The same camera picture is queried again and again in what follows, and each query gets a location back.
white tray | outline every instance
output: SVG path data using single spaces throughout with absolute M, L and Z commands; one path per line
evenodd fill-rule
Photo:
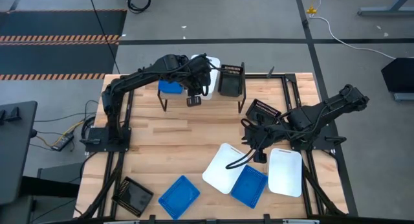
M 299 197 L 302 193 L 302 156 L 274 148 L 270 152 L 268 186 L 273 193 Z
M 202 174 L 202 179 L 216 188 L 218 191 L 229 194 L 240 176 L 245 164 L 234 169 L 226 169 L 226 166 L 244 156 L 233 146 L 223 143 L 215 154 L 212 162 Z

blue tray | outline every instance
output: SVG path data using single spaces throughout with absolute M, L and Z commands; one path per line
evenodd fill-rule
M 182 175 L 158 202 L 174 220 L 177 220 L 199 195 L 200 191 Z
M 160 80 L 158 82 L 158 89 L 164 93 L 181 94 L 182 86 L 178 82 L 167 82 Z
M 267 176 L 246 165 L 232 189 L 232 197 L 250 208 L 256 207 L 267 184 Z

hazard stripe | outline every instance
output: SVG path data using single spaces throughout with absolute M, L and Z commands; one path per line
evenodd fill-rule
M 119 35 L 76 35 L 76 36 L 0 36 L 0 43 L 24 43 L 27 41 L 119 41 Z
M 26 43 L 16 43 L 16 42 L 12 42 L 12 43 L 5 43 L 5 42 L 0 42 L 0 46 L 12 46 L 12 45 L 96 45 L 96 44 L 106 44 L 106 41 L 77 41 L 77 42 L 26 42 Z M 117 41 L 108 41 L 109 44 L 113 44 L 113 45 L 119 45 L 119 42 Z
M 94 11 L 93 9 L 79 9 L 79 10 L 11 10 L 11 12 L 79 12 L 79 11 Z M 96 11 L 127 11 L 126 9 L 121 8 L 112 8 L 112 9 L 97 9 Z
M 80 73 L 80 74 L 0 74 L 0 81 L 5 80 L 99 80 L 105 77 L 105 73 Z

black table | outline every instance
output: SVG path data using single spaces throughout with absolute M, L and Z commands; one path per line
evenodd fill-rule
M 77 197 L 79 185 L 23 175 L 38 103 L 0 106 L 0 209 L 14 208 L 28 195 Z M 6 218 L 1 215 L 0 222 Z

white cable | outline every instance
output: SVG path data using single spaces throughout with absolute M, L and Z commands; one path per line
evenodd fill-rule
M 319 5 L 318 5 L 318 7 L 316 7 L 316 10 L 319 9 L 319 7 L 321 6 L 321 4 L 322 4 L 322 0 L 319 0 Z M 377 51 L 377 50 L 374 50 L 374 49 L 358 48 L 358 47 L 354 47 L 352 45 L 349 45 L 349 44 L 345 43 L 344 41 L 342 41 L 342 40 L 340 40 L 340 39 L 338 39 L 337 37 L 334 36 L 334 34 L 332 33 L 332 30 L 331 30 L 331 24 L 329 24 L 329 21 L 328 20 L 326 20 L 323 17 L 318 17 L 318 16 L 315 17 L 314 14 L 309 14 L 309 18 L 324 20 L 326 22 L 326 24 L 328 24 L 329 33 L 331 34 L 332 38 L 334 38 L 336 41 L 342 43 L 345 46 L 348 46 L 348 47 L 350 47 L 352 49 L 356 49 L 356 50 L 367 50 L 367 51 L 371 51 L 371 52 L 376 52 L 376 53 L 379 53 L 379 54 L 381 54 L 383 56 L 388 57 L 389 59 L 392 59 L 392 60 L 395 59 L 395 57 L 392 57 L 390 55 L 387 55 L 387 54 L 385 54 L 383 52 L 380 52 L 380 51 Z
M 321 4 L 322 4 L 322 0 L 319 0 L 319 5 L 318 5 L 318 7 L 316 7 L 315 10 L 318 10 L 319 9 L 319 6 L 321 6 Z
M 309 17 L 310 18 L 313 18 L 313 19 L 321 19 L 321 20 L 324 20 L 328 24 L 329 33 L 331 34 L 332 38 L 336 39 L 338 42 L 342 43 L 345 46 L 348 46 L 348 47 L 350 47 L 352 49 L 356 49 L 356 50 L 368 50 L 368 51 L 371 51 L 371 52 L 376 52 L 376 53 L 379 53 L 379 54 L 381 54 L 383 56 L 388 57 L 389 59 L 392 59 L 392 60 L 395 59 L 395 57 L 392 57 L 390 55 L 387 55 L 387 54 L 385 54 L 383 52 L 380 52 L 380 51 L 377 51 L 377 50 L 374 50 L 374 49 L 358 48 L 358 47 L 354 47 L 352 45 L 349 45 L 349 44 L 345 43 L 344 41 L 342 41 L 342 40 L 340 40 L 340 39 L 338 39 L 337 37 L 334 36 L 334 34 L 332 33 L 332 30 L 331 30 L 331 25 L 329 24 L 328 20 L 326 20 L 323 17 L 315 17 L 315 16 L 309 16 Z

